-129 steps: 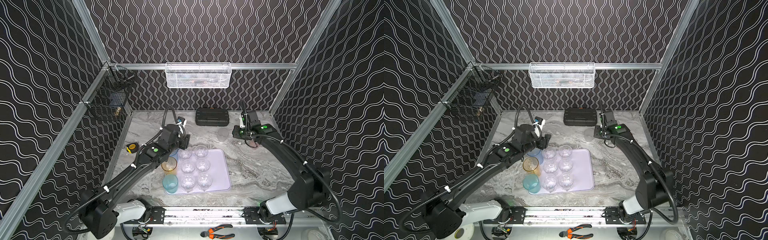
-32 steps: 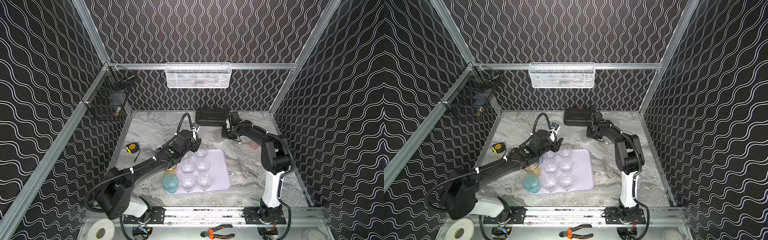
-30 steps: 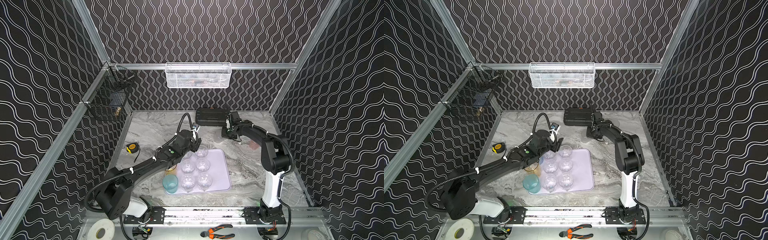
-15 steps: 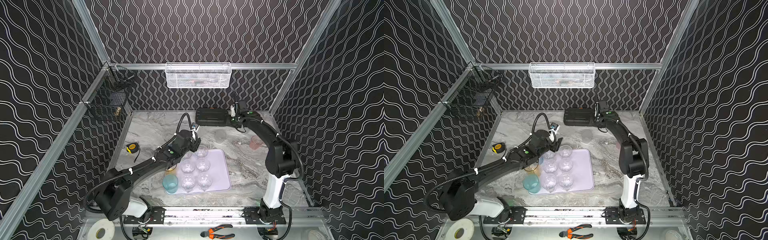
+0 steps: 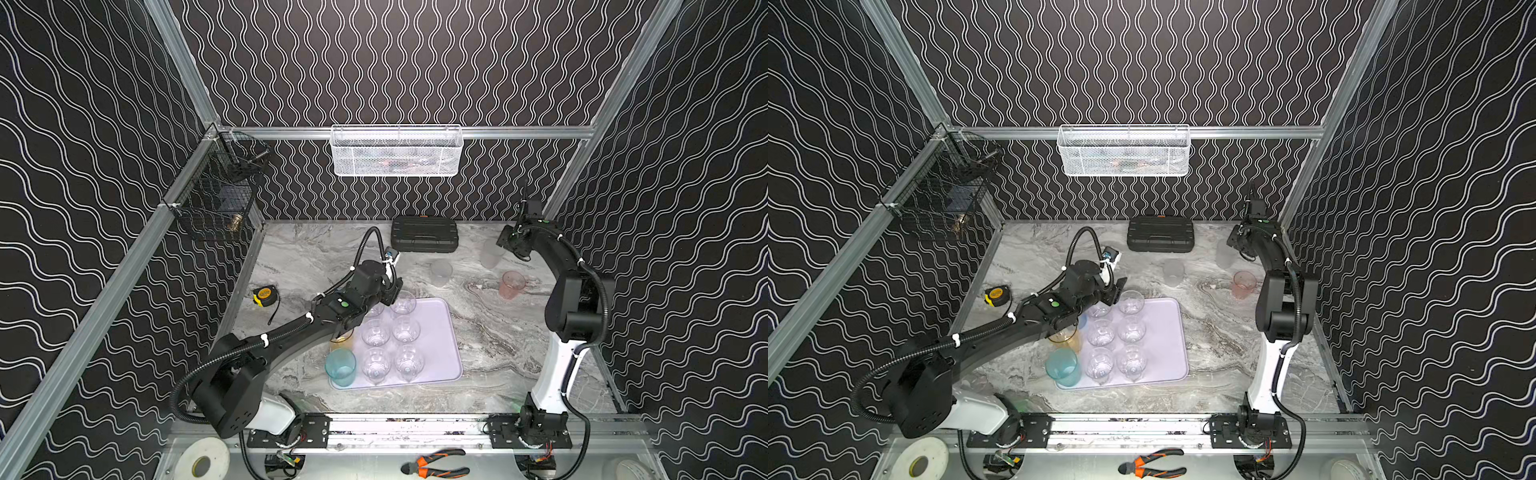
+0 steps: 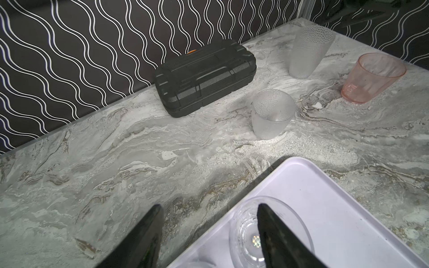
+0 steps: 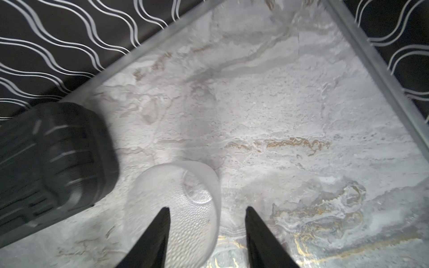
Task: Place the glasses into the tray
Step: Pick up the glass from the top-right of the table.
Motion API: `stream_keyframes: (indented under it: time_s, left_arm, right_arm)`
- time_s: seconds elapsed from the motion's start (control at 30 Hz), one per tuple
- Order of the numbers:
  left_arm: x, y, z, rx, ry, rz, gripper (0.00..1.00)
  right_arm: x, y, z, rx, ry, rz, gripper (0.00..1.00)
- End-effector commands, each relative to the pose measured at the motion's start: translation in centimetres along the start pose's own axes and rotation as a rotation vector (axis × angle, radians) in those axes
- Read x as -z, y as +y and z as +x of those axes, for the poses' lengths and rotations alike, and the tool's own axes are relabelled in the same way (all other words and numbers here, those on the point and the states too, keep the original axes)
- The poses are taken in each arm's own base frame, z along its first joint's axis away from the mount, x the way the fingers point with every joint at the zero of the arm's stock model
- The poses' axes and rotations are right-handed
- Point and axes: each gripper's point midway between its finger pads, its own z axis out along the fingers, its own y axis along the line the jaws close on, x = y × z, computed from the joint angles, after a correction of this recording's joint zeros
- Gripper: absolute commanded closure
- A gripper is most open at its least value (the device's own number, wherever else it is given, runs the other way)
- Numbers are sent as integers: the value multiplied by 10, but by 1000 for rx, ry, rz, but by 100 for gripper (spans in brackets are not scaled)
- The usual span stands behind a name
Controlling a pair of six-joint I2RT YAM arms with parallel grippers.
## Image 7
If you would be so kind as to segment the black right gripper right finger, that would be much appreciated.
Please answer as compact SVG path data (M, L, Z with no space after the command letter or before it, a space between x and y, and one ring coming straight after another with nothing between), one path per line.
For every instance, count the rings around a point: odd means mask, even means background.
M245 227L251 268L299 267L251 206L246 209Z

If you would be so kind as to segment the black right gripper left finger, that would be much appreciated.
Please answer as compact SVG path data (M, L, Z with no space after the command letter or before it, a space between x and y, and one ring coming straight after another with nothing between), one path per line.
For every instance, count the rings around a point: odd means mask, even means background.
M170 231L170 210L163 207L116 268L163 268Z

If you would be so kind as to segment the frosted plastic cup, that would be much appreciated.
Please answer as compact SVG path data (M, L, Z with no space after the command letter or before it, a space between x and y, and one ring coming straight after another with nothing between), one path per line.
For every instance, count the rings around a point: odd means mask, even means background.
M125 203L125 245L132 247L158 212L170 210L166 267L199 268L217 243L221 187L215 171L197 161L155 165L129 187Z

